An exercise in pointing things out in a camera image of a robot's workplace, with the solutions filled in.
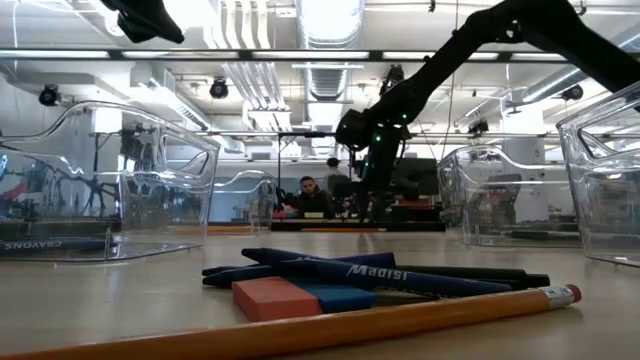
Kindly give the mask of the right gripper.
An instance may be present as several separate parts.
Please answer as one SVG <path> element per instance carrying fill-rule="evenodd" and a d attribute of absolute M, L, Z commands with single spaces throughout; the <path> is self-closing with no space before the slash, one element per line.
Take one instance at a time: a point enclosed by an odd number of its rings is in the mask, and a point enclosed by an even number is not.
<path fill-rule="evenodd" d="M 361 223 L 381 222 L 385 218 L 390 196 L 390 189 L 386 187 L 390 183 L 398 147 L 407 138 L 405 125 L 386 125 L 374 131 L 362 169 L 362 182 L 368 188 L 362 187 L 358 191 L 358 218 Z"/>

